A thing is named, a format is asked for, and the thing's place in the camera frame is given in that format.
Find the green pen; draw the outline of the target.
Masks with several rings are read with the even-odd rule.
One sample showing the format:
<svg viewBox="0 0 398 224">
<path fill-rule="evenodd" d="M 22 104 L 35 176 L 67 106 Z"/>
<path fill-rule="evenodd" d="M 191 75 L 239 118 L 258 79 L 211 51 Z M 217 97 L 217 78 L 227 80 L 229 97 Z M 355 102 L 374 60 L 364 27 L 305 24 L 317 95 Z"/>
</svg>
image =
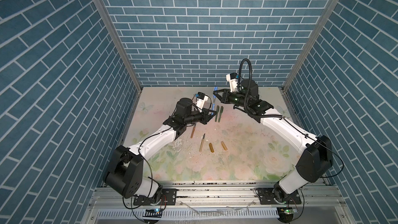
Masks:
<svg viewBox="0 0 398 224">
<path fill-rule="evenodd" d="M 221 115 L 222 115 L 222 112 L 223 112 L 223 106 L 220 109 L 217 109 L 217 110 L 218 110 L 218 122 L 220 122 Z"/>
<path fill-rule="evenodd" d="M 219 111 L 220 111 L 220 107 L 219 107 L 219 105 L 217 105 L 217 107 L 216 107 L 216 113 L 215 113 L 215 116 L 214 116 L 215 122 L 217 122 L 217 117 L 218 117 Z"/>
</svg>

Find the blue pen cap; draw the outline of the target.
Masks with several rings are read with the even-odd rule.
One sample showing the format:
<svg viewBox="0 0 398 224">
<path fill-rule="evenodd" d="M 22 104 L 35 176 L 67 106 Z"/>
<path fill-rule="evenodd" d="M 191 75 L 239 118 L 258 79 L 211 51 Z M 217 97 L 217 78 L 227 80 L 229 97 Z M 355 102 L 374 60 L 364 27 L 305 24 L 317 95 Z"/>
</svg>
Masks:
<svg viewBox="0 0 398 224">
<path fill-rule="evenodd" d="M 218 90 L 218 87 L 216 86 L 216 87 L 214 87 L 214 91 L 213 91 L 213 95 L 214 95 L 214 97 L 216 97 L 215 96 L 215 92 Z"/>
</svg>

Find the blue pen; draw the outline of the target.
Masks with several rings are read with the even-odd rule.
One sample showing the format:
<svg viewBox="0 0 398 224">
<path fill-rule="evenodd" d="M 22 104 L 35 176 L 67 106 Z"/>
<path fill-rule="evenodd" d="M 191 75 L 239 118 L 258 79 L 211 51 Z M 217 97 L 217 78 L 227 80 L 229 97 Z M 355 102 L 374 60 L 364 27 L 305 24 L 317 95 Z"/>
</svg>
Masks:
<svg viewBox="0 0 398 224">
<path fill-rule="evenodd" d="M 213 95 L 213 102 L 212 102 L 212 110 L 215 111 L 216 110 L 216 97 Z"/>
</svg>

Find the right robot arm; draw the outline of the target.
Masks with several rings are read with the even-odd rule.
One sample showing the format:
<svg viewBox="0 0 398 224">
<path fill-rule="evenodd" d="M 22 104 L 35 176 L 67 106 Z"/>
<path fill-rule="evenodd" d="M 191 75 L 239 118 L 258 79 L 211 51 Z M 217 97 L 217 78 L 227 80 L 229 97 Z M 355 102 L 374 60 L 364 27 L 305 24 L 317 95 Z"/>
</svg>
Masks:
<svg viewBox="0 0 398 224">
<path fill-rule="evenodd" d="M 327 136 L 316 136 L 288 120 L 267 101 L 261 100 L 258 85 L 252 79 L 249 59 L 240 62 L 238 73 L 227 75 L 229 89 L 216 90 L 214 96 L 223 104 L 232 104 L 256 122 L 272 129 L 299 153 L 293 171 L 279 180 L 272 191 L 279 204 L 285 204 L 298 189 L 323 178 L 333 166 L 336 153 Z"/>
</svg>

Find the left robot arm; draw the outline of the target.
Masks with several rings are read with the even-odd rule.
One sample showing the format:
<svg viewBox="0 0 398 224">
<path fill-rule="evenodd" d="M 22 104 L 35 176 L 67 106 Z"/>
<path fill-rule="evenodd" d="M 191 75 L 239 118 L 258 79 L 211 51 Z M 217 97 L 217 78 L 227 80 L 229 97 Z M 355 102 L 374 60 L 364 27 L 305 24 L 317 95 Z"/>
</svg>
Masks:
<svg viewBox="0 0 398 224">
<path fill-rule="evenodd" d="M 129 147 L 118 146 L 112 154 L 103 182 L 125 199 L 138 196 L 157 203 L 161 199 L 163 186 L 153 176 L 144 178 L 144 164 L 160 149 L 179 138 L 187 126 L 198 122 L 207 124 L 213 118 L 216 112 L 211 107 L 204 107 L 209 96 L 199 92 L 195 97 L 195 102 L 186 97 L 180 99 L 171 116 L 155 133 Z"/>
</svg>

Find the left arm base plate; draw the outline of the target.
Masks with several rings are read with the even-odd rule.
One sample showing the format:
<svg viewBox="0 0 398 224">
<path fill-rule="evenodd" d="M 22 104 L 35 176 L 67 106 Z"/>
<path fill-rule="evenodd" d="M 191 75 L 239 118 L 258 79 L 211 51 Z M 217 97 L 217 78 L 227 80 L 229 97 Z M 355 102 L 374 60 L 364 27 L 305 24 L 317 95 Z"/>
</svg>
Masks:
<svg viewBox="0 0 398 224">
<path fill-rule="evenodd" d="M 177 197 L 176 188 L 163 188 L 162 191 L 158 190 L 153 197 L 136 196 L 133 201 L 134 206 L 149 206 L 158 205 L 161 201 L 163 205 L 175 205 Z"/>
</svg>

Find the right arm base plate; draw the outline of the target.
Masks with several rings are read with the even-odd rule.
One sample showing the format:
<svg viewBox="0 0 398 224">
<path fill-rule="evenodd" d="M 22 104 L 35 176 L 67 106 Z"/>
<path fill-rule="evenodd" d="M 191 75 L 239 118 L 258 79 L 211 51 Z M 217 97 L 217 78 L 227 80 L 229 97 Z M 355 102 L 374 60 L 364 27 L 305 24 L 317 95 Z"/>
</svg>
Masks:
<svg viewBox="0 0 398 224">
<path fill-rule="evenodd" d="M 254 192 L 257 195 L 261 205 L 284 205 L 288 203 L 299 205 L 302 203 L 297 190 L 291 194 L 286 194 L 279 188 L 256 188 Z"/>
</svg>

